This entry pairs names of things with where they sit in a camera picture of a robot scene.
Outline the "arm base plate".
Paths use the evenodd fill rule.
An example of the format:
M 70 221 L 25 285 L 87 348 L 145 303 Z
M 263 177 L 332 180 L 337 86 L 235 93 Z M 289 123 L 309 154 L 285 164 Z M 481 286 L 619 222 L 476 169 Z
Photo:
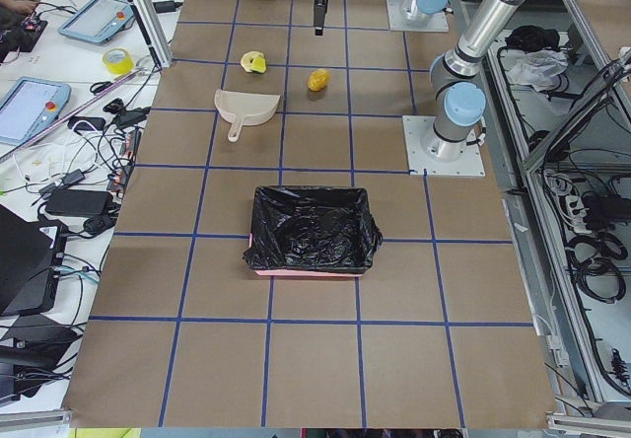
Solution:
M 447 33 L 449 0 L 386 0 L 389 29 L 397 32 Z
M 441 139 L 434 131 L 434 116 L 404 115 L 403 135 L 408 173 L 442 178 L 484 178 L 485 169 L 477 134 L 471 129 L 465 141 Z

